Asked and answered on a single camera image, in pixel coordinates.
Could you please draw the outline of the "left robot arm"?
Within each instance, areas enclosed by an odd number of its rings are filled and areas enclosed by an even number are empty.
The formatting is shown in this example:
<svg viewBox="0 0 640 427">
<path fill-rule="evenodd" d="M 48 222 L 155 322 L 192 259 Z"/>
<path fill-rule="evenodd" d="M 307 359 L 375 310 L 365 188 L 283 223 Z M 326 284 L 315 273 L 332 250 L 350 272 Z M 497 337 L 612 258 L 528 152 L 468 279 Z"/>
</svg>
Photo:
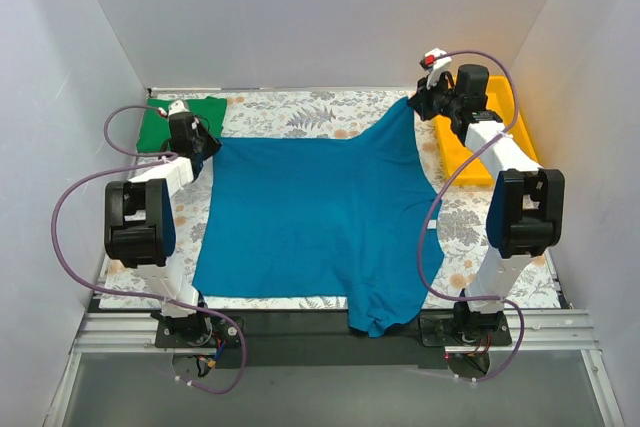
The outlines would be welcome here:
<svg viewBox="0 0 640 427">
<path fill-rule="evenodd" d="M 184 268 L 172 259 L 177 246 L 172 197 L 198 179 L 204 163 L 220 149 L 196 114 L 183 101 L 164 114 L 169 138 L 163 145 L 177 155 L 128 181 L 105 188 L 104 244 L 108 257 L 133 269 L 152 294 L 160 297 L 155 318 L 171 335 L 193 347 L 209 342 L 210 317 L 205 302 L 187 282 Z"/>
</svg>

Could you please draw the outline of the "blue t shirt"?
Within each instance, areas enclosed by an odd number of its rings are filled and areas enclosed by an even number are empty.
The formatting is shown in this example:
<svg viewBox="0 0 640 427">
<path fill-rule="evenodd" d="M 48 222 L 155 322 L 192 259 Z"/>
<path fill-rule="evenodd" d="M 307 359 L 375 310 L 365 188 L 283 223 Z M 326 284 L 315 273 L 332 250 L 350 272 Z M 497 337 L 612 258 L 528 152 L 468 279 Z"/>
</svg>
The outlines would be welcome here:
<svg viewBox="0 0 640 427">
<path fill-rule="evenodd" d="M 213 169 L 202 294 L 341 296 L 372 337 L 418 315 L 444 255 L 405 99 L 348 140 L 227 138 Z"/>
</svg>

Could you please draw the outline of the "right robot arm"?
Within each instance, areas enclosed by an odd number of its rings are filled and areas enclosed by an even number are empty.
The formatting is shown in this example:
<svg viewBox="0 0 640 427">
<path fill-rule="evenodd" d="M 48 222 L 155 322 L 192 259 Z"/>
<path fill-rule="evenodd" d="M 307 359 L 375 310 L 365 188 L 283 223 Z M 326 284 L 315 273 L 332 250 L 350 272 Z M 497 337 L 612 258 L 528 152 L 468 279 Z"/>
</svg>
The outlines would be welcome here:
<svg viewBox="0 0 640 427">
<path fill-rule="evenodd" d="M 452 74 L 449 64 L 444 54 L 427 55 L 421 62 L 426 75 L 408 104 L 422 120 L 447 118 L 453 134 L 494 180 L 486 220 L 489 248 L 452 309 L 421 315 L 420 330 L 427 345 L 506 346 L 511 337 L 505 302 L 532 258 L 560 239 L 565 178 L 531 159 L 488 109 L 486 67 L 465 64 Z"/>
</svg>

